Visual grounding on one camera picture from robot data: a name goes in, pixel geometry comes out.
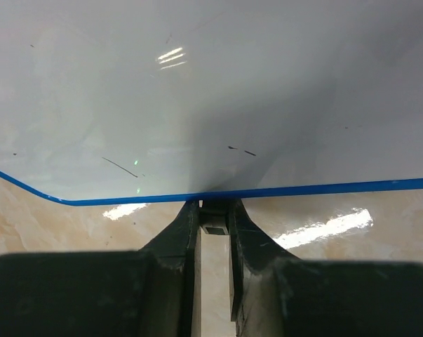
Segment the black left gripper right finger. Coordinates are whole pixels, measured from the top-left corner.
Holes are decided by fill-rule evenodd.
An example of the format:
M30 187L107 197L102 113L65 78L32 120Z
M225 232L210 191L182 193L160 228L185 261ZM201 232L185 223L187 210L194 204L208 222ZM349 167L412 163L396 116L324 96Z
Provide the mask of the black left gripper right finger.
M238 336L423 336L423 263L301 259L227 207Z

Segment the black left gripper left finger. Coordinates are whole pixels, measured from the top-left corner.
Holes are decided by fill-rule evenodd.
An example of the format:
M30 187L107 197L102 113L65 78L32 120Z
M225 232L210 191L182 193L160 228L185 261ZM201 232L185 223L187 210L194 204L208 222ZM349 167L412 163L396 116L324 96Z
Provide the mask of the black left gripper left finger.
M199 205L131 251L0 256L0 336L198 336Z

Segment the blue framed whiteboard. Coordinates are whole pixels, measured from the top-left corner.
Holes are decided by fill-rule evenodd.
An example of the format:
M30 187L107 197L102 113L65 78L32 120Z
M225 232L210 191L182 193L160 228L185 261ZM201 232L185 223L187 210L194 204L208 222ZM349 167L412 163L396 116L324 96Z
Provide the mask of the blue framed whiteboard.
M0 178L70 206L423 189L423 1L0 1Z

